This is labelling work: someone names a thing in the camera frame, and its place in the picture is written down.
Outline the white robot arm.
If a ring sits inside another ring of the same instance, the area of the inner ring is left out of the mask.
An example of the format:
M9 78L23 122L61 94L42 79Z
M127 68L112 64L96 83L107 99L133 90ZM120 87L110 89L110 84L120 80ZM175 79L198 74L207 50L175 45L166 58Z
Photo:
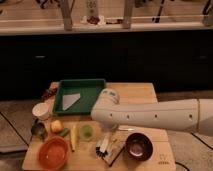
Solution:
M199 133L213 137L213 99L185 99L145 104L121 104L113 89L103 89L91 110L93 120Z

